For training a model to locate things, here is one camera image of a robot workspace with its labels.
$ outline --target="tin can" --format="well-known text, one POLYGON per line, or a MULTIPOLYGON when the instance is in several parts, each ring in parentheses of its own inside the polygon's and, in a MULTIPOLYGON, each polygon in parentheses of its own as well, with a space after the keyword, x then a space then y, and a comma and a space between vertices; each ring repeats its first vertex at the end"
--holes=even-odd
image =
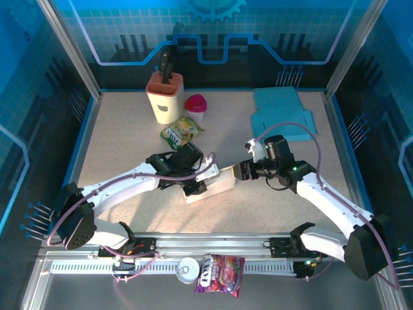
POLYGON ((176 276, 185 284, 194 283, 199 276, 199 264, 192 257, 183 258, 176 268, 176 276))

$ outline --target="pink lid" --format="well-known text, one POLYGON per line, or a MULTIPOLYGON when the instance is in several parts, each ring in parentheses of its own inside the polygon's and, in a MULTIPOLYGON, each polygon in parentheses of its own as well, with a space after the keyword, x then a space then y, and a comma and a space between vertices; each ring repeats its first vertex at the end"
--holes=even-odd
POLYGON ((197 113, 205 112, 207 109, 206 103, 207 101, 202 95, 196 94, 190 96, 188 100, 185 102, 185 110, 197 113))

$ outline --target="snack bag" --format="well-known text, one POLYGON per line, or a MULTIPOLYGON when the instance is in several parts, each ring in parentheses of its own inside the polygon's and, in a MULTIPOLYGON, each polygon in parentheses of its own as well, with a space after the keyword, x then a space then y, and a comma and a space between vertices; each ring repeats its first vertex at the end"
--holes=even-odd
POLYGON ((204 130, 194 120, 182 117, 162 130, 161 137, 168 142, 172 149, 179 150, 186 142, 202 131, 204 130))
POLYGON ((208 254, 203 258, 201 277, 195 293, 222 292, 239 294, 245 258, 208 254))

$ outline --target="glass panel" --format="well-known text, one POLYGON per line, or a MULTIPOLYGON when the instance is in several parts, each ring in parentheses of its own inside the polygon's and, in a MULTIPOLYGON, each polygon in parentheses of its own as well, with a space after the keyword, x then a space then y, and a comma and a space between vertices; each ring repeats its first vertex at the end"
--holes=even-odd
MULTIPOLYGON (((412 12, 412 1, 389 0, 336 93, 372 208, 392 218, 407 251, 413 250, 412 12)), ((411 274, 400 279, 412 285, 411 274)), ((412 291, 405 293, 412 303, 412 291)))
POLYGON ((55 200, 90 94, 37 3, 1 4, 0 304, 19 309, 48 224, 28 204, 55 200))
POLYGON ((162 49, 186 87, 326 87, 369 0, 55 0, 102 88, 145 88, 162 49))

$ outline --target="purple package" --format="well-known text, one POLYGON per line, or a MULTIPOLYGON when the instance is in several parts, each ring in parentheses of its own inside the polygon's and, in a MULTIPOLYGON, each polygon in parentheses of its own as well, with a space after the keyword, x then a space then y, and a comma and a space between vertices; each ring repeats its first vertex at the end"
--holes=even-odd
POLYGON ((243 257, 205 255, 195 293, 222 292, 233 294, 237 298, 244 264, 245 258, 243 257))

